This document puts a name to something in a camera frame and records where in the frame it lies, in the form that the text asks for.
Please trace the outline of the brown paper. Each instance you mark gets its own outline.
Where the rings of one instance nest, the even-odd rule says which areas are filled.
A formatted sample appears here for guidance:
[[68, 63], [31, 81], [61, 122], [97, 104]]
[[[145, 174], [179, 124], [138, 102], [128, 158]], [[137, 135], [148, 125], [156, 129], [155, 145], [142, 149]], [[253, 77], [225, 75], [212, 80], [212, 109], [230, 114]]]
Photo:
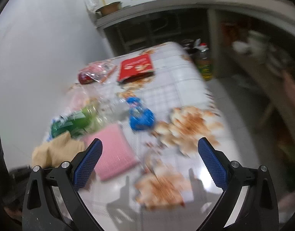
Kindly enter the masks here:
[[32, 152], [32, 167], [58, 167], [64, 161], [72, 161], [79, 153], [85, 150], [83, 141], [71, 138], [68, 131], [58, 135], [49, 142], [34, 148]]

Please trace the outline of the pink mesh packet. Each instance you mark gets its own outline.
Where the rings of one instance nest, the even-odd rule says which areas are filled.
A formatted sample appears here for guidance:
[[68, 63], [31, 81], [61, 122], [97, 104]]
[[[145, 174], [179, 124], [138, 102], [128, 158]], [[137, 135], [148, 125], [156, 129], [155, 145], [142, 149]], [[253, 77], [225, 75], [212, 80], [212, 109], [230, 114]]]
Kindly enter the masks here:
[[95, 166], [96, 174], [102, 182], [132, 169], [139, 163], [119, 124], [110, 124], [99, 132], [83, 137], [82, 141], [89, 146], [95, 138], [103, 144], [102, 155]]

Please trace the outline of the green drink bottle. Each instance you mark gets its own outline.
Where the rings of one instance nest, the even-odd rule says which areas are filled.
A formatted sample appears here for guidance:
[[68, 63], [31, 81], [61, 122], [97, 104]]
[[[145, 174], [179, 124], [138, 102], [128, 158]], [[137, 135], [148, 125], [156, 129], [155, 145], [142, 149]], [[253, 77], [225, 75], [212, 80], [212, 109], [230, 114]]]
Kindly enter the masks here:
[[126, 118], [128, 110], [128, 103], [124, 99], [92, 100], [80, 110], [55, 119], [51, 124], [50, 137], [54, 139], [67, 131], [72, 138], [98, 132]]

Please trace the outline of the blue wrapper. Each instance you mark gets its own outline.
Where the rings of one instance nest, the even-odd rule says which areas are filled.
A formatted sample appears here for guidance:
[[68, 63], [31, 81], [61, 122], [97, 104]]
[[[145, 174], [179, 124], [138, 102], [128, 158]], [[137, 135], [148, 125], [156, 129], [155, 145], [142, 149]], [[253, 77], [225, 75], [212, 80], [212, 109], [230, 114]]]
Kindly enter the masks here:
[[133, 131], [152, 129], [155, 123], [154, 113], [138, 97], [129, 97], [129, 124]]

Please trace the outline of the red snack packet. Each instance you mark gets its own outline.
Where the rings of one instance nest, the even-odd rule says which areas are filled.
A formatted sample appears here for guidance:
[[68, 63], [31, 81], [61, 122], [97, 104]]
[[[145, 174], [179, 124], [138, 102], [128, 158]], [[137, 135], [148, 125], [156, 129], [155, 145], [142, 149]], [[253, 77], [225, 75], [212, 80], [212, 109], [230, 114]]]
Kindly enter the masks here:
[[145, 78], [154, 73], [155, 69], [148, 54], [142, 54], [120, 63], [117, 82], [128, 83], [139, 78]]

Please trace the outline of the floral tablecloth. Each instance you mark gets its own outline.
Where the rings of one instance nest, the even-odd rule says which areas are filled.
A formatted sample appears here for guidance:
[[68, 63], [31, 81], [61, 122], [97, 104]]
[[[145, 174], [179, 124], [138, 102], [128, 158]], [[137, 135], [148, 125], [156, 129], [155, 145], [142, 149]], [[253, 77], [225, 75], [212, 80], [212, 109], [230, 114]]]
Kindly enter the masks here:
[[222, 193], [198, 154], [198, 140], [206, 137], [233, 158], [237, 146], [206, 82], [179, 44], [163, 43], [110, 62], [144, 54], [155, 68], [152, 76], [95, 86], [110, 100], [135, 96], [153, 112], [154, 123], [145, 130], [133, 130], [127, 112], [108, 117], [110, 135], [123, 133], [135, 165], [111, 178], [96, 177], [91, 189], [79, 194], [104, 230], [196, 230]]

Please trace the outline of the red clear plastic bag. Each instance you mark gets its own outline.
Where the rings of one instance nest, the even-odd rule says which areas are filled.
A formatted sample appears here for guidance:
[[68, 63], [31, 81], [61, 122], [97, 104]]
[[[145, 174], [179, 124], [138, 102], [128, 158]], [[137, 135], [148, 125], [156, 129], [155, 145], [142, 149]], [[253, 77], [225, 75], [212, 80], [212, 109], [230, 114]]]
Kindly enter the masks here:
[[78, 81], [82, 85], [98, 82], [103, 84], [116, 70], [117, 66], [110, 61], [97, 61], [88, 64], [78, 73]]

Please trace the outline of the cooking oil bottle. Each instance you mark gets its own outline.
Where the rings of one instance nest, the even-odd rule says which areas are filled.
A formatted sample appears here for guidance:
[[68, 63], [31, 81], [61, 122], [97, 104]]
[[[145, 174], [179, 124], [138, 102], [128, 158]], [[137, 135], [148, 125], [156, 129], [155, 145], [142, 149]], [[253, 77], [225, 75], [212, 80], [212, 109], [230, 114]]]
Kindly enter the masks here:
[[196, 66], [203, 79], [205, 81], [209, 81], [213, 78], [213, 66], [210, 49], [206, 43], [200, 43], [196, 48], [198, 49], [195, 59]]

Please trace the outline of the white bowl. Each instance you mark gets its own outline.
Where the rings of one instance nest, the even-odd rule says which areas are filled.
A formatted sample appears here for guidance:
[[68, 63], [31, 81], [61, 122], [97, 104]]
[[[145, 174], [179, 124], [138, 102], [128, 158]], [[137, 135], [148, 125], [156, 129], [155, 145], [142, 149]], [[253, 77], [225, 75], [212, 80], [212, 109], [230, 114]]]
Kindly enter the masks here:
[[232, 43], [232, 48], [239, 54], [249, 54], [251, 52], [250, 45], [242, 41], [234, 41]]

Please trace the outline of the brass bowl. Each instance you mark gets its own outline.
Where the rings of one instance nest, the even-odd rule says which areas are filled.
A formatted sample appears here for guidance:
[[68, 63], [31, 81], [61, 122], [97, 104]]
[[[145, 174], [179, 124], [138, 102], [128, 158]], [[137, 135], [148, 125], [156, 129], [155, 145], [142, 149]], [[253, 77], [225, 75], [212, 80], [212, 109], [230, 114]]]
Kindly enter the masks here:
[[102, 17], [110, 15], [112, 13], [121, 10], [121, 2], [112, 2], [110, 4], [104, 5], [96, 10], [97, 13], [100, 13]]

